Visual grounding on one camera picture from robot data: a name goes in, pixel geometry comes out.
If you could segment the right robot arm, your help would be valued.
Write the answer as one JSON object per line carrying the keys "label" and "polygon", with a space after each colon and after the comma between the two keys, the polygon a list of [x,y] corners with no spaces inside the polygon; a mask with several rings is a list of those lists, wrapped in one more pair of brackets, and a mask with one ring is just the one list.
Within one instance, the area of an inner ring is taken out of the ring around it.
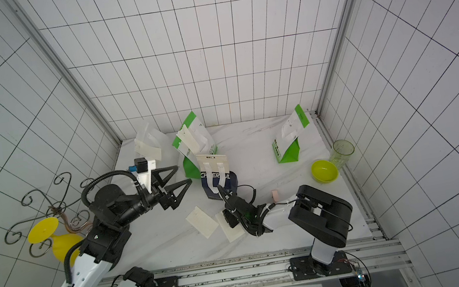
{"label": "right robot arm", "polygon": [[310,257],[312,264],[326,269],[333,264],[335,254],[346,246],[349,232],[353,230],[353,207],[348,201],[315,187],[302,184],[291,198],[279,202],[254,206],[218,186],[225,203],[226,215],[251,236],[261,237],[280,227],[295,225],[313,236]]}

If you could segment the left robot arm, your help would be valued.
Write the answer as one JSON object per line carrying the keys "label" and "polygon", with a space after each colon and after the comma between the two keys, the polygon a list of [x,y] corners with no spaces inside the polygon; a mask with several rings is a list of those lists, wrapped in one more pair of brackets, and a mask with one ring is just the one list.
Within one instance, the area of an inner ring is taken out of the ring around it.
{"label": "left robot arm", "polygon": [[[156,169],[139,161],[130,170],[105,173],[84,186],[80,199],[94,214],[94,221],[86,238],[65,255],[62,287],[97,287],[119,263],[131,237],[131,223],[156,205],[163,209],[180,206],[192,180],[170,183],[178,169],[176,165]],[[150,271],[133,267],[118,287],[162,286]]]}

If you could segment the navy blue beige bag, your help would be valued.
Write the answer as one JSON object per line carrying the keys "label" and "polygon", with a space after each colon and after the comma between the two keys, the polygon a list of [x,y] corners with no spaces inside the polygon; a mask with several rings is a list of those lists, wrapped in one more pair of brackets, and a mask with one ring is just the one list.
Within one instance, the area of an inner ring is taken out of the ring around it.
{"label": "navy blue beige bag", "polygon": [[201,185],[210,200],[221,200],[218,187],[232,193],[237,192],[238,177],[230,170],[226,155],[198,155]]}

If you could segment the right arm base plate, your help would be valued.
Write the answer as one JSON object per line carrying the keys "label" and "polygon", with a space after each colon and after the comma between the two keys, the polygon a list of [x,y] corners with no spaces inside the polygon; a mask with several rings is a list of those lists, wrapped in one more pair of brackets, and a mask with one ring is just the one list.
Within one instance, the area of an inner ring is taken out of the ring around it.
{"label": "right arm base plate", "polygon": [[313,280],[329,276],[349,274],[354,271],[345,252],[337,251],[330,264],[316,261],[311,256],[291,258],[288,271],[295,281]]}

